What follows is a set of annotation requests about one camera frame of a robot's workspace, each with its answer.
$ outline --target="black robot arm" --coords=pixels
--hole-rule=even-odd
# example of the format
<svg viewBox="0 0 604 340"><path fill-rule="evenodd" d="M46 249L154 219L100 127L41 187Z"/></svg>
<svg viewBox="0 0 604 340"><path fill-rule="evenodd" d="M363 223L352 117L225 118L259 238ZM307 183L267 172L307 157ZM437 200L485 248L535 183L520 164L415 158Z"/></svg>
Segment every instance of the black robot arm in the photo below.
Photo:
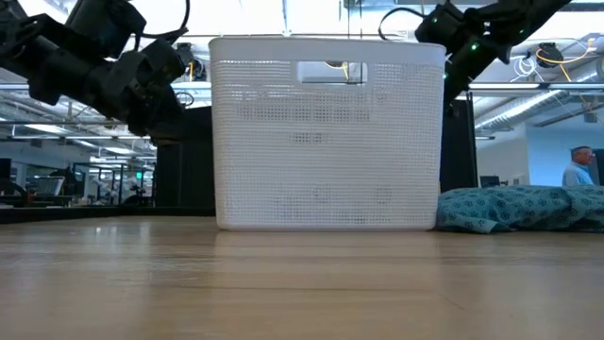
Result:
<svg viewBox="0 0 604 340"><path fill-rule="evenodd" d="M17 1L0 1L0 67L27 78L32 98L55 105L64 94L136 135L181 138L184 110L170 85L185 71L176 34L122 53L146 25L127 0L78 0L65 25L24 15Z"/></svg>
<svg viewBox="0 0 604 340"><path fill-rule="evenodd" d="M523 42L571 0L499 0L461 12L449 1L417 27L421 43L438 43L449 55L445 66L445 107L495 59L510 63L512 47Z"/></svg>

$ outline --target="patterned fabric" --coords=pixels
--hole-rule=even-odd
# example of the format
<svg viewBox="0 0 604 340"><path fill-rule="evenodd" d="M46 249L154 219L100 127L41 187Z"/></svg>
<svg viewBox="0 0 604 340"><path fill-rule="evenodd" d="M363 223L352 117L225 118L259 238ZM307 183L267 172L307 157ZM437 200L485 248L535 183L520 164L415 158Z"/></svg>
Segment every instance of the patterned fabric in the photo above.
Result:
<svg viewBox="0 0 604 340"><path fill-rule="evenodd" d="M604 233L604 187L459 189L439 198L438 231L516 230Z"/></svg>

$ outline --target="person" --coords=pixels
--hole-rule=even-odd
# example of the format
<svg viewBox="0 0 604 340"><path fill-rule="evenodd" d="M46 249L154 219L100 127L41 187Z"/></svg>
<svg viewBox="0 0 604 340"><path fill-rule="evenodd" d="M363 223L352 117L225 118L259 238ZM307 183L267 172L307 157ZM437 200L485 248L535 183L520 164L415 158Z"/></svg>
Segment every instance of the person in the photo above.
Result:
<svg viewBox="0 0 604 340"><path fill-rule="evenodd" d="M573 161L564 170L562 186L594 185L589 175L588 165L594 160L594 152L589 146L572 149Z"/></svg>

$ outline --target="wooden table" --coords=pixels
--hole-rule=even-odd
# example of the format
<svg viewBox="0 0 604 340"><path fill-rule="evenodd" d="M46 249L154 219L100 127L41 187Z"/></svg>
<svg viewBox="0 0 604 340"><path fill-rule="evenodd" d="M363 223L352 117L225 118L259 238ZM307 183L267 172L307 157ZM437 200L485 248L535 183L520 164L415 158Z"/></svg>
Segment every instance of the wooden table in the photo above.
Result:
<svg viewBox="0 0 604 340"><path fill-rule="evenodd" d="M602 339L604 235L0 226L0 339Z"/></svg>

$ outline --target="white wall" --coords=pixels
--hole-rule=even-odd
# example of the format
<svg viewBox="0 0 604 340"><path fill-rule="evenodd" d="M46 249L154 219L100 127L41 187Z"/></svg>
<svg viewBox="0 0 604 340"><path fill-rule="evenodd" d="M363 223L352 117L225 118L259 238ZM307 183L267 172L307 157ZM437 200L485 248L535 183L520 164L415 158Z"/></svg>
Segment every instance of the white wall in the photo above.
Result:
<svg viewBox="0 0 604 340"><path fill-rule="evenodd" d="M10 158L14 163L64 169L74 162L89 162L90 153L74 145L58 145L42 141L42 148L29 142L0 143L0 158Z"/></svg>
<svg viewBox="0 0 604 340"><path fill-rule="evenodd" d="M600 124L581 130L529 127L527 140L530 184L561 186L562 173L571 161L570 150L581 145L604 148L604 127Z"/></svg>
<svg viewBox="0 0 604 340"><path fill-rule="evenodd" d="M477 141L479 176L499 176L501 181L514 179L529 184L529 154L524 126L495 135L493 141Z"/></svg>

